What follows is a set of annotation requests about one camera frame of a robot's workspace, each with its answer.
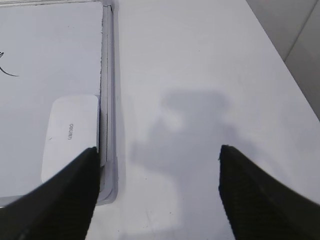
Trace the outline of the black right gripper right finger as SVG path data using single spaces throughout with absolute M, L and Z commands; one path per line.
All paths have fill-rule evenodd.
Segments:
M 222 145 L 218 191 L 237 240 L 318 240 L 320 206 Z

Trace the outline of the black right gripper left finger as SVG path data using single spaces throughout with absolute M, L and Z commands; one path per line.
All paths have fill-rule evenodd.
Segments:
M 2 240 L 84 240 L 100 192 L 96 147 L 0 210 Z

